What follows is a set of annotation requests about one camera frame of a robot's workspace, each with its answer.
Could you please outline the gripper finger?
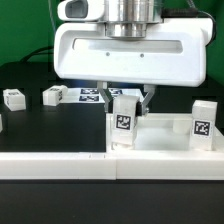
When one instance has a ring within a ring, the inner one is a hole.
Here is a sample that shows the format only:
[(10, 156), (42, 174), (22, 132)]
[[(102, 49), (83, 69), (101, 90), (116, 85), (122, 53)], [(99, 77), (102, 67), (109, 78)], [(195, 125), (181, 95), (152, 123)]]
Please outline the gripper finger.
[(105, 102), (105, 112), (112, 113), (113, 112), (113, 97), (108, 89), (107, 83), (104, 81), (99, 81), (98, 91)]
[(143, 88), (143, 92), (145, 96), (142, 101), (139, 101), (136, 105), (136, 115), (144, 116), (149, 112), (149, 102), (153, 98), (155, 94), (156, 86), (151, 84), (145, 84)]

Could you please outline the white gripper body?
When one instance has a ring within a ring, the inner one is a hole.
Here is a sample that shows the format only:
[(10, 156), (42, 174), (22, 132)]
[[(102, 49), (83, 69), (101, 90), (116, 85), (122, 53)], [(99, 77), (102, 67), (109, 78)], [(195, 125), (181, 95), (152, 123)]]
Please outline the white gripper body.
[(151, 85), (200, 85), (212, 16), (164, 0), (63, 0), (54, 69), (64, 79)]

